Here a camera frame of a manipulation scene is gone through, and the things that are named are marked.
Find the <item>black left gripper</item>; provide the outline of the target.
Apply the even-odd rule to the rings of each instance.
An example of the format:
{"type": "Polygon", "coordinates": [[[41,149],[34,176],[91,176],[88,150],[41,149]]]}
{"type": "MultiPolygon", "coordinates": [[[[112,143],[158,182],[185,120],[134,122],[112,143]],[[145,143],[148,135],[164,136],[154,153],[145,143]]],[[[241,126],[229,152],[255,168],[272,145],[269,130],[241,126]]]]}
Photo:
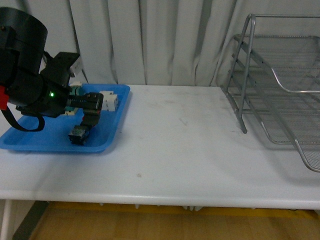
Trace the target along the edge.
{"type": "Polygon", "coordinates": [[[69,95],[70,68],[80,59],[79,53],[59,52],[55,57],[45,54],[46,65],[37,78],[42,86],[37,86],[28,94],[35,96],[31,103],[17,105],[16,109],[27,116],[46,116],[56,118],[65,112],[66,105],[83,109],[81,126],[95,127],[100,120],[104,95],[89,92],[84,95],[69,95]]]}

